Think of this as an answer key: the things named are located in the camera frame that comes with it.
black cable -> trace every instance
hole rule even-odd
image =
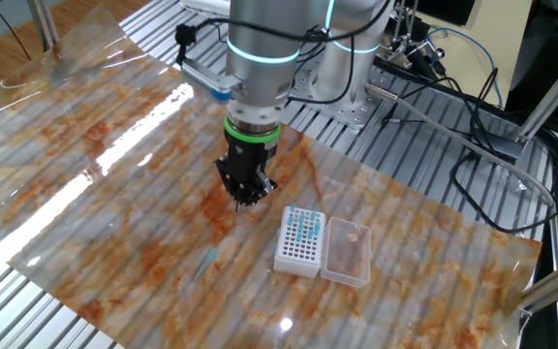
[[[318,52],[316,52],[315,54],[310,55],[307,58],[301,59],[301,60],[297,60],[296,63],[305,63],[305,62],[309,62],[310,60],[316,58],[317,56],[319,56],[320,54],[322,54],[322,52],[324,52],[326,49],[326,47],[322,47]]]
[[[447,74],[445,74],[445,73],[442,73],[442,76],[443,76],[444,78],[446,78],[446,77],[447,77]],[[451,88],[452,90],[454,90],[454,91],[455,91],[455,88],[453,88],[453,85],[451,84],[451,82],[450,82],[450,81],[448,81],[448,84],[449,84],[449,87],[450,87],[450,88]]]
[[[317,38],[326,38],[328,36],[328,33],[326,33],[324,30],[322,29],[318,29],[319,25],[316,24],[314,26],[312,26],[311,28],[307,29],[307,32],[305,33],[306,36],[310,36],[310,37],[317,37]],[[305,47],[307,43],[301,43],[300,44],[300,49],[303,49]],[[306,52],[302,52],[300,53],[298,56],[307,56],[312,54],[313,52],[317,51],[318,48],[320,48],[320,46],[322,46],[324,43],[317,43],[313,48],[309,49]]]
[[[31,57],[29,56],[29,53],[27,53],[27,50],[25,49],[25,46],[23,45],[23,43],[20,41],[20,39],[18,38],[18,36],[15,33],[15,30],[12,28],[12,26],[10,25],[10,23],[8,23],[8,21],[3,17],[3,15],[1,15],[0,13],[0,17],[1,19],[3,19],[3,21],[6,23],[6,25],[8,26],[8,29],[10,29],[10,31],[12,32],[12,35],[15,36],[16,40],[18,41],[18,44],[20,45],[20,47],[23,49],[23,52],[25,52],[25,55],[27,56],[27,59],[29,59],[31,61]]]
[[[214,24],[214,27],[217,28],[217,32],[219,33],[219,43],[225,44],[227,41],[221,37],[221,26],[219,24]]]
[[[350,73],[348,74],[348,83],[346,84],[346,88],[344,91],[329,101],[312,101],[305,98],[297,98],[297,97],[288,97],[288,101],[295,101],[295,102],[304,102],[308,104],[333,104],[335,102],[340,101],[344,96],[348,94],[350,91],[350,85],[353,83],[353,72],[355,71],[355,37],[350,38]]]
[[[229,25],[236,25],[236,26],[243,26],[245,28],[249,28],[249,29],[253,29],[253,30],[257,30],[266,34],[270,34],[270,35],[274,35],[280,38],[284,38],[284,39],[288,39],[288,40],[293,40],[293,41],[299,41],[299,42],[303,42],[303,43],[330,43],[330,42],[335,42],[335,41],[340,41],[340,40],[344,40],[344,39],[350,39],[358,34],[364,33],[367,29],[371,28],[377,21],[378,19],[380,19],[383,14],[385,13],[385,10],[387,9],[388,4],[390,3],[390,0],[387,0],[385,2],[385,5],[383,5],[383,7],[378,11],[378,13],[372,18],[372,20],[370,20],[367,24],[363,25],[362,27],[360,27],[357,30],[354,30],[352,32],[348,32],[346,34],[342,34],[339,35],[337,37],[325,37],[325,38],[317,38],[317,37],[311,37],[308,35],[304,35],[304,36],[300,36],[300,35],[295,35],[295,34],[291,34],[291,33],[285,33],[285,32],[281,32],[279,30],[274,30],[271,28],[267,28],[267,27],[263,27],[261,25],[258,24],[253,24],[253,23],[247,23],[247,22],[243,22],[241,20],[233,20],[233,19],[229,19],[229,18],[223,18],[223,17],[214,17],[214,18],[208,18],[206,20],[204,20],[202,23],[198,24],[195,26],[196,32],[200,31],[200,29],[204,28],[206,25],[210,25],[213,23],[227,23]]]
[[[391,122],[390,120],[386,120],[383,122],[383,124],[386,125],[401,125],[401,124],[405,124],[405,123],[417,123],[417,124],[425,124],[427,125],[428,123],[423,121],[423,120],[401,120],[399,119],[398,122]],[[460,134],[462,136],[466,136],[466,137],[471,137],[471,134],[468,132],[464,132],[464,131],[460,131],[460,130],[456,130],[456,129],[452,129],[452,128],[448,128],[448,130],[455,132],[456,134]]]
[[[421,92],[422,90],[424,90],[425,88],[431,87],[439,82],[442,81],[449,81],[451,82],[453,85],[455,85],[455,89],[460,93],[462,102],[464,103],[464,106],[466,106],[466,109],[469,111],[469,113],[471,114],[471,124],[473,124],[473,122],[477,122],[478,123],[478,127],[481,128],[482,134],[483,134],[483,138],[485,139],[485,145],[480,142],[479,138],[476,138],[476,141],[478,142],[478,145],[481,146],[482,148],[492,152],[493,154],[500,156],[500,154],[494,150],[494,146],[492,146],[490,139],[485,135],[487,130],[485,130],[485,127],[483,127],[483,124],[481,123],[481,119],[479,118],[479,109],[481,107],[481,104],[483,102],[482,99],[485,99],[485,96],[487,96],[487,92],[490,91],[491,88],[491,82],[493,81],[492,77],[496,78],[496,74],[498,73],[498,69],[495,68],[492,73],[490,73],[490,76],[488,77],[488,79],[485,82],[485,85],[483,86],[483,88],[481,89],[481,93],[480,93],[480,98],[478,99],[478,101],[476,102],[476,108],[473,109],[471,107],[471,105],[469,104],[468,100],[466,99],[466,97],[464,96],[464,92],[462,92],[462,88],[460,87],[460,84],[454,79],[454,78],[449,78],[449,77],[445,77],[445,78],[440,78],[440,79],[435,79],[432,80],[431,82],[426,83],[423,86],[420,86],[418,88],[416,88],[415,90],[404,94],[403,96],[401,96],[401,99],[406,99],[416,93]],[[385,119],[390,119],[391,116],[393,115],[393,113],[395,112],[397,108],[397,105],[394,105],[391,110],[388,112],[387,116],[385,117]]]
[[[481,122],[481,117],[480,117],[481,104],[483,104],[485,98],[490,93],[490,90],[492,89],[492,86],[494,85],[494,81],[496,81],[496,76],[497,76],[498,73],[499,73],[499,69],[494,68],[492,70],[492,72],[490,73],[490,75],[488,76],[488,79],[486,79],[485,84],[481,88],[480,96],[478,97],[478,102],[475,104],[475,111],[471,114],[470,127],[471,127],[471,132],[473,132],[473,135],[476,135],[477,131],[475,130],[475,125],[477,124],[478,128],[481,131],[481,135],[485,139],[486,145],[490,149],[489,151],[500,157],[500,154],[494,149],[494,146],[492,146],[492,143],[490,142],[490,139],[487,136],[488,131],[485,129],[485,126],[483,126],[483,123]],[[485,148],[483,143],[481,143],[481,140],[480,140],[479,137],[475,137],[475,140],[477,141],[477,143],[480,147]]]
[[[529,229],[533,229],[536,227],[539,227],[542,224],[548,223],[550,220],[554,219],[557,215],[558,215],[558,204],[556,201],[556,198],[554,197],[554,194],[551,192],[550,194],[552,195],[553,198],[555,198],[555,211],[550,214],[549,216],[547,216],[545,219],[530,224],[528,226],[524,226],[521,228],[514,228],[514,229],[507,229],[507,228],[503,228],[501,226],[499,226],[498,224],[496,224],[486,213],[485,211],[483,211],[483,209],[480,207],[480,205],[475,201],[475,199],[473,199],[473,197],[466,191],[466,189],[464,189],[464,187],[459,183],[459,181],[457,180],[457,170],[458,168],[464,164],[465,162],[469,161],[469,160],[477,160],[479,159],[479,156],[473,152],[471,152],[469,155],[465,156],[464,158],[462,158],[460,161],[458,161],[455,165],[453,165],[453,168],[451,168],[451,180],[453,181],[453,185],[455,185],[455,187],[457,188],[457,190],[460,192],[460,194],[462,194],[462,196],[464,196],[466,198],[466,200],[469,202],[469,204],[471,204],[471,206],[475,209],[475,211],[478,212],[478,214],[480,215],[481,218],[483,218],[483,220],[486,221],[486,223],[488,225],[490,225],[490,227],[503,232],[503,233],[507,233],[507,234],[515,234],[515,233],[520,233]]]
[[[393,66],[388,66],[386,67],[385,62],[383,61],[378,61],[378,63],[376,63],[376,66],[381,68],[381,69],[394,69],[395,67]],[[473,112],[473,109],[471,108],[471,106],[469,105],[468,99],[472,99],[474,97],[472,96],[468,96],[465,93],[462,92],[462,89],[460,88],[459,84],[457,83],[456,80],[451,79],[451,78],[442,78],[442,79],[437,79],[434,81],[427,81],[423,86],[420,86],[419,88],[415,89],[414,91],[411,91],[407,94],[404,95],[404,97],[402,97],[402,99],[411,96],[413,94],[419,93],[420,91],[422,91],[425,88],[428,87],[433,87],[434,85],[436,85],[437,83],[441,82],[441,81],[449,81],[451,82],[453,85],[455,85],[457,93],[453,94],[457,97],[459,97],[465,104],[465,106],[467,107],[467,109],[471,112]],[[476,105],[480,104],[482,105],[483,102],[480,103],[480,101],[476,101],[474,102]],[[513,123],[515,123],[516,125],[521,125],[523,120],[517,117],[512,117],[515,116],[517,114],[523,115],[526,118],[526,113],[527,112],[531,112],[533,110],[524,110],[524,111],[501,111],[499,109],[496,109],[494,107],[492,107],[492,113],[497,114],[501,117],[506,116],[505,118]],[[389,120],[392,117],[392,111],[385,117],[385,119]],[[457,181],[456,179],[456,174],[457,174],[457,168],[459,168],[459,166],[461,165],[461,163],[458,162],[458,164],[456,164],[452,169],[451,169],[451,179],[452,179],[452,183],[457,187],[458,191],[467,198],[467,201],[469,202],[469,204],[473,207],[473,209],[475,211],[477,211],[481,217],[483,217],[483,219],[494,229],[498,229],[501,232],[505,232],[505,233],[517,233],[517,232],[521,232],[524,230],[528,230],[528,229],[533,229],[535,227],[540,226],[541,224],[545,224],[547,223],[549,220],[553,219],[554,217],[556,217],[556,215],[558,214],[558,204],[557,204],[557,200],[556,200],[556,196],[553,193],[554,189],[557,188],[558,185],[558,138],[549,130],[546,130],[544,128],[541,128],[537,135],[538,139],[540,139],[546,149],[548,150],[548,155],[549,157],[552,159],[552,167],[553,167],[553,180],[552,180],[552,188],[553,190],[550,192],[550,194],[552,195],[552,198],[555,200],[555,212],[550,214],[548,217],[546,217],[545,219],[541,220],[540,222],[536,222],[532,225],[529,225],[527,227],[522,227],[522,228],[518,228],[518,229],[505,229],[503,227],[500,227],[499,225],[497,225],[494,221],[492,221],[492,219],[490,219],[487,214],[485,214],[485,212],[483,211],[483,209],[479,206],[479,204],[470,196],[470,194],[466,191],[466,189],[464,189],[461,184]]]

green ring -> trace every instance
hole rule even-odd
[[[279,133],[281,132],[281,124],[279,124],[277,125],[277,129],[273,131],[270,135],[261,136],[261,137],[243,135],[240,132],[234,130],[234,128],[230,124],[230,121],[228,120],[227,115],[225,116],[225,120],[223,121],[223,124],[225,125],[225,130],[228,131],[228,133],[232,135],[232,137],[247,143],[258,144],[258,143],[272,142],[279,138]]]

black device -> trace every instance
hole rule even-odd
[[[415,0],[408,0],[406,5],[412,8]],[[475,0],[419,0],[417,12],[435,16],[453,24],[465,25],[474,5]]]

robotic arm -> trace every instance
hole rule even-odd
[[[255,24],[277,32],[303,36],[307,28],[323,13],[331,16],[333,6],[352,9],[349,14],[354,15],[354,20],[346,25],[350,27],[351,24],[352,26],[367,24],[381,9],[383,2],[385,1],[232,0],[230,21]],[[377,43],[372,43],[372,39],[380,42],[380,36],[392,7],[392,4],[390,5],[387,6],[388,11],[385,11],[385,15],[379,17],[378,23],[370,26],[370,30],[362,34],[366,42],[358,46],[375,47]],[[187,28],[178,27],[178,32],[184,29]],[[176,32],[176,40],[183,45],[183,41],[178,40],[178,32]],[[230,25],[228,46],[227,69],[224,77],[217,76],[193,60],[182,59],[183,51],[180,60],[182,72],[189,83],[204,91],[217,103],[227,104],[228,115],[223,122],[229,150],[214,164],[226,190],[236,201],[237,209],[241,205],[256,204],[277,187],[277,184],[266,176],[264,170],[266,162],[277,150],[281,129],[279,120],[292,90],[300,42],[242,25]],[[334,48],[333,45],[323,59],[323,66],[328,66],[328,72],[321,72],[319,86],[332,84],[332,87],[322,88],[320,93],[316,93],[320,97],[345,88],[345,81],[348,79],[347,67],[350,64],[347,57],[350,58],[350,50],[346,51],[341,47],[339,45]],[[371,67],[375,56],[374,50],[368,50],[369,54],[364,59],[369,60],[369,64],[366,64],[367,62],[364,62],[361,57],[358,58],[356,62],[359,66],[362,63],[364,67]],[[369,68],[357,70],[356,74],[359,77],[353,79],[351,93],[340,101],[341,103],[353,103],[355,98],[362,98],[368,71]]]

black wire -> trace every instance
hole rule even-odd
[[[405,124],[405,123],[417,123],[417,124],[429,125],[427,122],[425,122],[423,120],[399,120],[399,122],[390,122],[389,120],[385,120],[385,121],[383,121],[383,123],[387,124],[387,125],[401,125],[401,124]],[[464,132],[464,131],[460,131],[460,130],[456,130],[456,129],[452,129],[452,128],[448,128],[448,130],[453,131],[456,134],[460,134],[462,136],[471,137],[471,134],[468,133],[468,132]]]
[[[447,77],[447,74],[445,74],[445,73],[442,73],[441,75],[442,75],[443,77],[445,77],[445,78]],[[453,85],[451,84],[451,82],[448,81],[448,83],[449,83],[449,87],[450,87],[452,90],[455,91],[455,88],[453,88]]]
[[[464,164],[465,162],[469,161],[469,160],[477,160],[479,159],[479,156],[475,153],[470,153],[469,155],[465,156],[464,158],[462,158],[460,161],[458,161],[455,165],[453,165],[453,168],[451,168],[451,180],[453,181],[453,184],[455,185],[455,187],[457,188],[457,190],[466,198],[466,200],[469,202],[469,204],[471,204],[471,206],[475,209],[475,211],[478,212],[478,214],[480,215],[481,218],[483,218],[483,220],[485,220],[492,228],[503,232],[503,233],[507,233],[507,234],[515,234],[515,233],[520,233],[529,229],[533,229],[536,227],[539,227],[542,224],[545,224],[547,222],[549,222],[550,220],[554,219],[557,215],[558,215],[558,204],[557,201],[555,200],[555,211],[550,214],[549,216],[547,216],[545,219],[530,224],[528,226],[524,226],[521,228],[514,228],[514,229],[507,229],[507,228],[503,228],[501,226],[499,226],[498,224],[496,224],[486,213],[485,211],[483,211],[483,209],[480,207],[480,205],[475,201],[475,199],[473,199],[473,197],[466,191],[466,189],[464,189],[464,187],[458,182],[457,180],[457,170],[458,168]]]
[[[340,101],[344,96],[348,94],[350,91],[350,85],[353,83],[353,72],[355,71],[355,37],[350,38],[350,73],[348,74],[348,83],[346,84],[346,88],[344,91],[329,101],[312,101],[305,98],[297,98],[297,97],[288,97],[288,101],[295,101],[295,102],[304,102],[308,104],[333,104],[335,102]]]
[[[297,60],[296,63],[305,63],[305,62],[309,62],[310,60],[316,58],[317,56],[319,56],[322,52],[324,52],[326,49],[326,47],[322,47],[318,52],[316,52],[315,54],[310,55],[307,58],[301,59],[301,60]]]
[[[494,149],[494,146],[492,146],[492,143],[490,142],[489,137],[486,135],[487,134],[487,130],[485,130],[485,127],[483,126],[483,124],[481,123],[481,119],[479,118],[479,109],[481,107],[482,104],[482,99],[485,99],[485,96],[487,96],[487,92],[489,92],[490,88],[488,88],[488,85],[491,84],[491,82],[493,81],[492,77],[496,78],[496,74],[498,73],[498,69],[495,68],[492,73],[490,73],[490,76],[488,77],[488,79],[485,82],[485,85],[483,86],[483,88],[481,89],[481,93],[480,93],[480,99],[476,102],[476,108],[473,109],[471,107],[471,105],[469,104],[469,101],[466,99],[466,97],[464,96],[464,92],[462,92],[462,88],[460,87],[460,84],[454,79],[454,78],[449,78],[449,77],[445,77],[445,78],[440,78],[440,79],[435,79],[432,80],[431,82],[420,86],[418,88],[416,88],[415,90],[406,93],[405,95],[403,95],[402,97],[400,97],[401,99],[406,99],[418,92],[421,92],[423,89],[431,87],[439,82],[442,81],[449,81],[451,82],[453,85],[455,85],[455,89],[460,93],[462,102],[464,102],[464,106],[466,106],[466,109],[469,110],[470,114],[471,114],[471,125],[473,125],[474,122],[476,122],[478,124],[478,127],[481,128],[482,131],[482,135],[483,138],[485,139],[485,145],[487,145],[487,147],[489,148],[489,150],[486,148],[486,146],[484,146],[483,143],[481,143],[479,138],[476,138],[476,141],[478,143],[478,145],[492,153],[494,153],[497,156],[500,156],[500,154]],[[397,108],[397,105],[394,105],[391,110],[388,112],[387,116],[385,117],[385,119],[390,119],[391,116],[393,115],[393,113],[395,112],[395,109]]]
[[[25,46],[23,45],[23,43],[20,41],[20,39],[18,38],[18,36],[16,35],[14,29],[12,28],[12,26],[10,26],[10,23],[8,23],[8,21],[3,17],[3,15],[1,15],[0,13],[0,17],[1,19],[4,20],[4,22],[6,23],[6,25],[8,26],[8,29],[10,29],[10,31],[12,32],[12,35],[15,36],[16,40],[18,41],[18,44],[20,45],[20,47],[23,49],[23,52],[25,52],[25,55],[27,56],[27,59],[29,59],[31,61],[31,57],[29,56],[29,53],[27,53],[27,50],[25,49]]]
[[[308,51],[306,51],[306,52],[304,52],[304,53],[299,54],[298,57],[304,57],[304,56],[306,56],[306,55],[309,55],[309,54],[315,52],[316,50],[318,50],[318,48],[320,48],[320,46],[321,46],[322,44],[323,44],[323,43],[317,43],[317,44],[316,44],[314,47],[312,47],[310,50],[308,50]]]
[[[389,3],[390,3],[390,0],[387,0],[385,2],[385,5],[383,5],[383,7],[378,11],[378,13],[367,24],[363,25],[362,27],[360,27],[357,30],[354,30],[354,31],[346,33],[346,34],[339,35],[339,36],[334,37],[334,38],[332,38],[330,36],[326,36],[324,38],[319,38],[319,37],[310,36],[310,35],[307,35],[307,34],[305,34],[304,36],[300,36],[300,35],[285,33],[285,32],[279,31],[279,30],[274,30],[274,29],[271,29],[271,28],[263,27],[263,26],[258,25],[258,24],[247,23],[247,22],[244,22],[244,21],[241,21],[241,20],[233,20],[233,19],[223,18],[223,17],[208,18],[208,19],[204,20],[202,23],[195,26],[195,29],[196,29],[196,32],[198,32],[198,31],[200,31],[200,29],[204,28],[206,25],[211,25],[211,24],[214,24],[214,23],[227,23],[229,25],[243,26],[245,28],[257,30],[257,31],[260,31],[260,32],[263,32],[263,33],[266,33],[266,34],[274,35],[274,36],[284,38],[284,39],[288,39],[288,40],[299,41],[299,42],[302,42],[302,43],[330,43],[330,42],[350,39],[350,38],[352,38],[352,37],[354,37],[358,34],[364,33],[367,29],[371,28],[378,21],[378,19],[380,19],[383,16],[383,14],[385,13],[385,10],[387,9],[387,6],[388,6]]]
[[[500,154],[492,146],[492,143],[490,142],[490,139],[487,136],[488,131],[485,129],[485,126],[483,126],[483,123],[481,122],[481,117],[480,117],[481,104],[483,104],[485,98],[490,93],[490,90],[492,89],[492,86],[494,85],[494,82],[496,81],[496,76],[497,76],[498,73],[499,73],[499,69],[494,68],[492,70],[492,72],[490,73],[490,75],[488,76],[488,79],[486,79],[485,84],[481,88],[480,96],[478,97],[478,101],[475,104],[475,111],[471,114],[470,127],[471,127],[471,132],[473,132],[473,134],[476,135],[477,131],[475,130],[475,125],[477,124],[478,128],[481,131],[481,135],[485,139],[485,143],[490,148],[490,152],[500,157]],[[485,148],[483,143],[481,143],[481,140],[480,140],[479,137],[475,137],[475,140],[477,141],[477,143],[480,147]]]
[[[219,24],[213,24],[215,28],[217,28],[217,32],[219,33],[219,42],[225,44],[227,41],[221,37],[221,26]]]

